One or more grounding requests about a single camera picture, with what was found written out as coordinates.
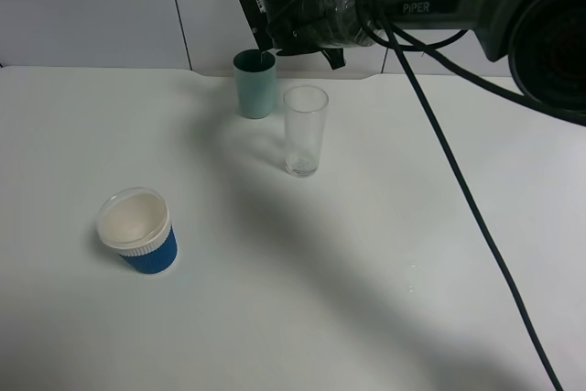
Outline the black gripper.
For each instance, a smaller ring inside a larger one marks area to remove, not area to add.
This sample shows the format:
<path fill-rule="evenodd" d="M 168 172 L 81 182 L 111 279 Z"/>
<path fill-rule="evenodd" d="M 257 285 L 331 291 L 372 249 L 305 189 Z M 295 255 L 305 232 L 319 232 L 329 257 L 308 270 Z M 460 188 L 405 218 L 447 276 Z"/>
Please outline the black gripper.
<path fill-rule="evenodd" d="M 333 71 L 344 67 L 342 48 L 374 41 L 356 15 L 356 0 L 265 0 L 266 32 L 283 55 L 319 52 Z"/>

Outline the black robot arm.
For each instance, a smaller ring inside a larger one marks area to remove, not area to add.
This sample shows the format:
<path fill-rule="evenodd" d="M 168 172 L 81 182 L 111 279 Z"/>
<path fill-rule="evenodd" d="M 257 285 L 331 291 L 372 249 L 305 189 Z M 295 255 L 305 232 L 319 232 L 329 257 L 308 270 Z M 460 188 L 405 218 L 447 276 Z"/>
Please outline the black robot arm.
<path fill-rule="evenodd" d="M 320 52 L 333 69 L 342 50 L 377 44 L 422 52 L 510 102 L 575 125 L 585 122 L 585 0 L 265 0 L 267 33 L 281 56 Z M 507 60 L 515 90 L 443 55 L 473 33 L 491 62 Z"/>

